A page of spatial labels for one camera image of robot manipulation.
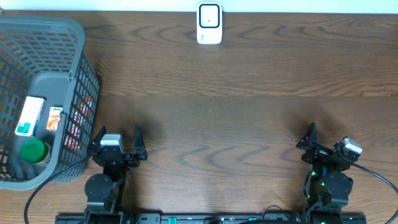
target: green lid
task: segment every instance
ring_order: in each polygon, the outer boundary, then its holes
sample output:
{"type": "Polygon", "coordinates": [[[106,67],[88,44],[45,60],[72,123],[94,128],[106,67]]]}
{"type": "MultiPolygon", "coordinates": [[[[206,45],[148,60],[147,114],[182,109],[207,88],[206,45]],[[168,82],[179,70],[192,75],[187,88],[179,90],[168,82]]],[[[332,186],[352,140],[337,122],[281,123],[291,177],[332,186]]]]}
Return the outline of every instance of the green lid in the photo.
{"type": "Polygon", "coordinates": [[[39,139],[31,139],[21,148],[21,157],[32,164],[42,162],[48,154],[49,147],[39,139]]]}

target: wood grain tabletop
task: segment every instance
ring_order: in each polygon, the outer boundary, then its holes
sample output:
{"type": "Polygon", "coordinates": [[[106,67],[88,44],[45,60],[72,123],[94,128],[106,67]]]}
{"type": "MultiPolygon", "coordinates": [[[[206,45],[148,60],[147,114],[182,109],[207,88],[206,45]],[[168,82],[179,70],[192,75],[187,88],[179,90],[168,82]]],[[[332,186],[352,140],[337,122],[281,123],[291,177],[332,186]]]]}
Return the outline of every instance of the wood grain tabletop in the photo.
{"type": "MultiPolygon", "coordinates": [[[[142,127],[149,160],[128,173],[123,205],[164,213],[296,210],[309,164],[295,145],[315,121],[320,143],[349,136],[358,164],[398,184],[398,16],[224,13],[223,41],[198,45],[196,14],[184,12],[3,11],[69,17],[86,32],[101,76],[94,133],[123,136],[132,152],[142,127]]],[[[84,186],[102,168],[48,184],[31,223],[82,213],[84,186]]],[[[344,212],[384,223],[398,196],[352,167],[344,212]]],[[[22,223],[32,191],[0,190],[0,223],[22,223]]]]}

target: jar with green lid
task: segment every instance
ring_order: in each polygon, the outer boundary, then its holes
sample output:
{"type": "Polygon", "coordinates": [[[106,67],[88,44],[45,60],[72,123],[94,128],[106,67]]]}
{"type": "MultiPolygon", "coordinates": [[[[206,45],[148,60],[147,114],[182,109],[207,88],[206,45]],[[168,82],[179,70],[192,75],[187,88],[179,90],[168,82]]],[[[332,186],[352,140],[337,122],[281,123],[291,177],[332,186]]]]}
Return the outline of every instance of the jar with green lid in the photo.
{"type": "Polygon", "coordinates": [[[28,163],[46,167],[51,159],[51,147],[39,139],[31,139],[22,146],[21,157],[28,163]]]}

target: gray plastic basket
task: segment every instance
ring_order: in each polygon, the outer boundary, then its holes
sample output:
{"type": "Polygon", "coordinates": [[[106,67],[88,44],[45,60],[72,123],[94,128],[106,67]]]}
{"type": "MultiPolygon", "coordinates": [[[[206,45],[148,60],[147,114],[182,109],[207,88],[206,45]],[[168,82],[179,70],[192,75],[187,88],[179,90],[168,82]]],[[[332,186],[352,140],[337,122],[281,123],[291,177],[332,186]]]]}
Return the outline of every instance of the gray plastic basket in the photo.
{"type": "MultiPolygon", "coordinates": [[[[84,42],[83,28],[70,19],[0,15],[0,189],[32,189],[86,156],[100,86],[84,42]],[[14,134],[26,96],[47,100],[34,137],[14,134]],[[56,132],[45,128],[52,106],[63,107],[56,132]],[[47,167],[21,159],[30,138],[52,145],[47,167]]],[[[75,180],[83,169],[54,182],[75,180]]]]}

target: basket bottom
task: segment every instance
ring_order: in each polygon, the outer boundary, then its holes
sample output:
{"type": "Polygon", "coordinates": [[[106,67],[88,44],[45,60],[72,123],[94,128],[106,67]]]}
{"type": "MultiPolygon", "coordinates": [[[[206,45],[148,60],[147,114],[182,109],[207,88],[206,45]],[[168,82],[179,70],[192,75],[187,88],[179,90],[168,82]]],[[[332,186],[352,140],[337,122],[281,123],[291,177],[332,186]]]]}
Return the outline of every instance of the basket bottom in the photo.
{"type": "Polygon", "coordinates": [[[46,103],[36,130],[36,135],[33,137],[15,135],[7,163],[7,171],[13,179],[30,180],[38,176],[45,169],[45,167],[33,165],[24,161],[20,157],[20,150],[22,145],[32,138],[40,139],[50,146],[53,146],[55,134],[59,131],[62,132],[62,130],[46,130],[50,107],[63,107],[69,83],[68,72],[40,73],[31,81],[27,95],[43,98],[46,100],[46,103]]]}

